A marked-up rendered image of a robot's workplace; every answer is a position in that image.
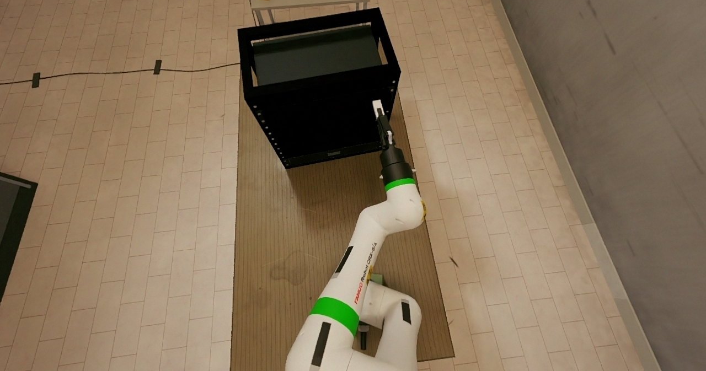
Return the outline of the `black server rack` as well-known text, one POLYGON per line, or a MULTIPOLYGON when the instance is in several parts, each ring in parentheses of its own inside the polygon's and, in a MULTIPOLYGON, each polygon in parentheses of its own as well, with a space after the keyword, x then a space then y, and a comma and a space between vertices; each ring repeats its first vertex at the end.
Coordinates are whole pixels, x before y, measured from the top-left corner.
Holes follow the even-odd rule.
POLYGON ((390 122, 401 70, 381 11, 253 26, 237 34, 244 100, 285 169, 382 150, 372 102, 381 101, 390 122), (388 64, 382 64, 379 39, 388 64))

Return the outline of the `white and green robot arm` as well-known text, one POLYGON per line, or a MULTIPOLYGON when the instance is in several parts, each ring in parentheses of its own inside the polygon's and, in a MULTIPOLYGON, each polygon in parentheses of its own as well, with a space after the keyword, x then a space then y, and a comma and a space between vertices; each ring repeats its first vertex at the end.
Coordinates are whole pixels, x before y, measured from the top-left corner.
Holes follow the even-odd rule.
POLYGON ((414 172, 406 162, 381 170, 387 200, 361 211, 345 255, 293 342, 285 371, 418 371, 420 306, 370 279, 387 235, 414 229, 425 219, 414 172), (369 324, 382 329, 382 323, 375 357, 351 349, 357 327, 366 350, 369 324))

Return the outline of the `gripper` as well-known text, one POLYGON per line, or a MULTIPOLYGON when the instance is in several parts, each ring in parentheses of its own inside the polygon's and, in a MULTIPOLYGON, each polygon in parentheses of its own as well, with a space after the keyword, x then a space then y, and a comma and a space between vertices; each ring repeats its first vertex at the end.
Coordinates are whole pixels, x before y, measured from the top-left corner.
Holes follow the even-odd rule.
POLYGON ((394 163, 406 162, 404 160, 403 150, 395 147, 395 140, 393 139, 394 132, 383 112, 381 101, 374 100, 372 105, 377 119, 375 122, 378 123, 377 127, 382 147, 382 153, 380 154, 382 169, 394 163))

